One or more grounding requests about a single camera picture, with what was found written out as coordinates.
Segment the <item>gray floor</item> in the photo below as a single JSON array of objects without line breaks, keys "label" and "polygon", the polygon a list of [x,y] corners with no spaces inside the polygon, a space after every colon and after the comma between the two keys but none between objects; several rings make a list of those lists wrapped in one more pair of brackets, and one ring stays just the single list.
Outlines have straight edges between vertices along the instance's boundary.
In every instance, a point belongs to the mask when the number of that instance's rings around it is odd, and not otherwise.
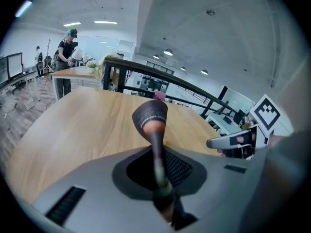
[{"label": "gray floor", "polygon": [[[35,96],[34,82],[29,82],[30,92],[35,102],[35,106],[29,111],[24,105],[29,98],[26,87],[16,89],[14,94],[11,91],[0,94],[2,104],[0,108],[0,169],[2,173],[5,173],[8,161],[20,139],[46,109],[55,103],[52,83],[45,84],[45,80],[37,80],[37,84],[41,100],[38,101]],[[71,90],[80,85],[79,81],[71,81]],[[84,86],[98,88],[98,83],[84,81]]]}]

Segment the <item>black mesh grille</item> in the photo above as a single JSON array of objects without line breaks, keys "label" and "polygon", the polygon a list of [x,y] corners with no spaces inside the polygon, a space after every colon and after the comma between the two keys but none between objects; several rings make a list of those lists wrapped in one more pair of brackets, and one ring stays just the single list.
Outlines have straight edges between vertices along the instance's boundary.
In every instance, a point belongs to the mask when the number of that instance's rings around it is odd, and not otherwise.
[{"label": "black mesh grille", "polygon": [[[165,151],[166,159],[166,175],[173,187],[180,185],[192,173],[192,166],[180,160],[173,154]],[[146,152],[141,157],[131,162],[126,173],[128,177],[137,184],[145,187],[148,190],[155,190],[156,183],[154,180],[153,171],[153,154],[152,150]]]},{"label": "black mesh grille", "polygon": [[86,190],[84,189],[73,186],[46,214],[46,217],[54,223],[62,226],[85,191]]}]

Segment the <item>ceiling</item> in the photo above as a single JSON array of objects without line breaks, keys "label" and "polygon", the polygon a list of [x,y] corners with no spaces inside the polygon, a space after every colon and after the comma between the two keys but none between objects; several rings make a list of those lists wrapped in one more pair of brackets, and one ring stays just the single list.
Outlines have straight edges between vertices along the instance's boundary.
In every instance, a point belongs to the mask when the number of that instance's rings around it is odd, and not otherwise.
[{"label": "ceiling", "polygon": [[141,34],[139,54],[228,86],[243,77],[280,90],[309,50],[281,0],[154,0]]},{"label": "ceiling", "polygon": [[[79,30],[114,29],[136,34],[139,0],[31,0],[33,4],[16,23],[34,24],[66,31],[64,24]],[[95,24],[96,20],[116,21],[117,25]]]}]

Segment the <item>desk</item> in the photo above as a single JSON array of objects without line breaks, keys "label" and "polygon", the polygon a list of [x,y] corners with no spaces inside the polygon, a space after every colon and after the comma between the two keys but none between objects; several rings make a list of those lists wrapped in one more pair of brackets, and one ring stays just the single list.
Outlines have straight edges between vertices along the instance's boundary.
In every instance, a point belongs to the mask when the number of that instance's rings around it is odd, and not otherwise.
[{"label": "desk", "polygon": [[226,134],[233,134],[242,131],[238,126],[233,125],[234,122],[232,122],[232,124],[228,124],[227,122],[225,122],[224,116],[215,113],[210,113],[205,119],[205,121],[208,122],[210,120],[216,123],[217,126]]},{"label": "desk", "polygon": [[[6,172],[13,193],[32,203],[81,164],[150,145],[135,129],[132,113],[150,99],[78,87],[52,105],[26,132]],[[219,137],[194,110],[168,106],[164,144],[219,155],[206,141]]]},{"label": "desk", "polygon": [[56,79],[81,80],[82,86],[84,86],[84,80],[98,81],[94,77],[94,73],[88,72],[88,67],[74,67],[74,68],[65,69],[65,70],[51,73],[51,75],[53,76],[53,87],[54,87],[54,93],[55,93],[56,100],[59,100]]},{"label": "desk", "polygon": [[37,80],[35,79],[36,75],[37,75],[37,71],[31,71],[31,72],[26,72],[26,73],[20,74],[20,75],[14,77],[12,80],[6,81],[3,84],[1,84],[0,85],[0,92],[4,91],[6,88],[17,83],[18,81],[25,80],[29,97],[31,97],[31,94],[29,91],[29,86],[28,86],[28,79],[34,79],[35,95],[36,95],[38,101],[40,101],[40,95],[38,93],[38,87],[37,87]]}]

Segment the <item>black fisheye border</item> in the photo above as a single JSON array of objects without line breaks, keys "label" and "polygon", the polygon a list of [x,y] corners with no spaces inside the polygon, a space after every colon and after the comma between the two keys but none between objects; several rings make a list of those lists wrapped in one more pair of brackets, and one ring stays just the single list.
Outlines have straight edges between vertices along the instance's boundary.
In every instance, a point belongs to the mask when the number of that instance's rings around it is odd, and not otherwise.
[{"label": "black fisheye border", "polygon": [[[9,30],[11,23],[15,19],[15,12],[24,1],[25,0],[0,0],[2,8],[2,30],[0,31],[1,42],[6,32]],[[295,16],[310,43],[311,20],[309,17],[309,9],[311,8],[311,0],[283,1]],[[13,232],[14,230],[19,231],[20,229],[23,229],[23,231],[30,230],[31,232],[42,232],[21,209],[6,184],[3,174],[1,174],[0,177],[0,189],[2,194],[2,228],[10,229],[10,232]],[[308,208],[303,209],[303,207],[307,207],[308,201],[310,202],[310,171],[304,185],[288,203],[284,204],[284,210],[276,215],[273,220],[267,222],[263,228],[258,229],[258,232],[268,232],[272,230],[280,232],[282,230],[287,230],[289,227],[294,227],[296,231],[305,230],[309,226],[309,218],[308,213],[305,213],[305,210]]]}]

